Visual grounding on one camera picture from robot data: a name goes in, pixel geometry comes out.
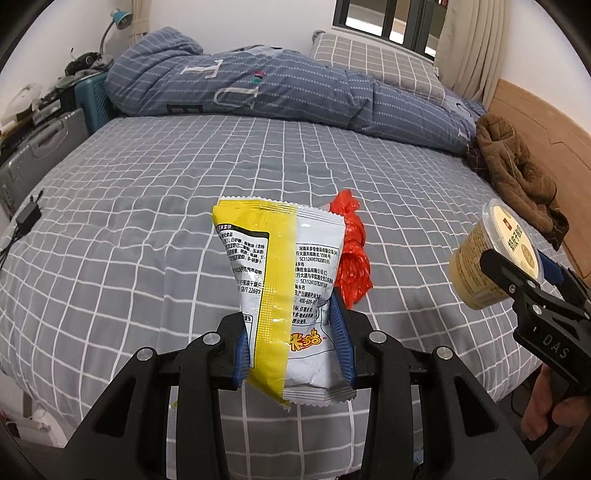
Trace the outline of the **person right hand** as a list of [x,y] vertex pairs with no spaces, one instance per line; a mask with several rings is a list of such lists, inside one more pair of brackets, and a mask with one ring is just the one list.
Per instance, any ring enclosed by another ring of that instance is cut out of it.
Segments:
[[523,414],[521,430],[531,441],[546,433],[550,420],[559,427],[580,428],[590,415],[589,397],[575,396],[553,403],[551,374],[551,368],[543,364]]

